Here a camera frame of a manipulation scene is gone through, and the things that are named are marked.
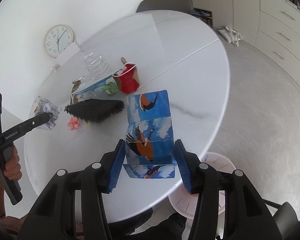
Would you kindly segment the person left hand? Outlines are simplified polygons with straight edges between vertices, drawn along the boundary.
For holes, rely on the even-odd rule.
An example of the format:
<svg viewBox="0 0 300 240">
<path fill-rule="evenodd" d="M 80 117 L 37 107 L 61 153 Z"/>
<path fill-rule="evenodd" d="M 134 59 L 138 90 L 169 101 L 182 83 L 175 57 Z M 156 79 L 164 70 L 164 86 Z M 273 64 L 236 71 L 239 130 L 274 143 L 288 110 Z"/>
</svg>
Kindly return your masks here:
<svg viewBox="0 0 300 240">
<path fill-rule="evenodd" d="M 22 177 L 19 155 L 15 146 L 12 147 L 12 156 L 6 163 L 4 175 L 9 180 L 19 180 Z"/>
</svg>

